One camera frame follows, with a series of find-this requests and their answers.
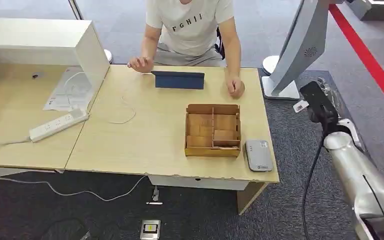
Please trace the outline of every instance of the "white t-shirt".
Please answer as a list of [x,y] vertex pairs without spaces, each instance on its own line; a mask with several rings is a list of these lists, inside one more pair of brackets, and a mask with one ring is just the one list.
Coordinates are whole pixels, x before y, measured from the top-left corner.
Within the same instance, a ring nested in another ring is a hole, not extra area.
[[146,0],[146,24],[162,29],[171,52],[200,56],[216,43],[218,24],[234,16],[232,0]]

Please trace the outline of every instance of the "man's left hand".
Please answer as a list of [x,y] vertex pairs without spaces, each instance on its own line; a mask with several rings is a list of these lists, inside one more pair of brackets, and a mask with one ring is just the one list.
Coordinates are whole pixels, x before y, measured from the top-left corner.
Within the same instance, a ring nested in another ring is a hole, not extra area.
[[229,76],[226,85],[230,96],[234,99],[240,98],[245,92],[245,84],[238,76]]

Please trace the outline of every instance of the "gray pants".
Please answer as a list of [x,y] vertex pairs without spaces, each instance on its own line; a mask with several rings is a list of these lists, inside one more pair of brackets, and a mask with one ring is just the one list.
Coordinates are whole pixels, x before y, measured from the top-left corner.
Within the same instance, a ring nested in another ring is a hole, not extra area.
[[163,66],[226,67],[225,61],[222,60],[222,56],[216,52],[214,47],[201,56],[191,56],[171,52],[164,43],[158,43],[153,62],[155,65]]

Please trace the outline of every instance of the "power outlet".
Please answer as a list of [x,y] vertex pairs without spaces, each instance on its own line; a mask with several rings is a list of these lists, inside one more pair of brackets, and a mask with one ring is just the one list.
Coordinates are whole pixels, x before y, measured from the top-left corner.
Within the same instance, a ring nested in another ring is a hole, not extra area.
[[67,115],[61,116],[53,121],[47,122],[30,130],[30,139],[32,142],[38,142],[44,138],[50,137],[69,127],[86,121],[89,114],[85,110],[74,109]]

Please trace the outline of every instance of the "desk leg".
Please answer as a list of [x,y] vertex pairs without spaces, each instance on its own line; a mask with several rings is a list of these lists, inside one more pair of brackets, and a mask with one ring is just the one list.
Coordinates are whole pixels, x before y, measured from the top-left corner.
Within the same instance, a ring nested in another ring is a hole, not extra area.
[[239,215],[244,214],[245,210],[269,185],[268,182],[250,182],[243,191],[237,191],[237,211]]

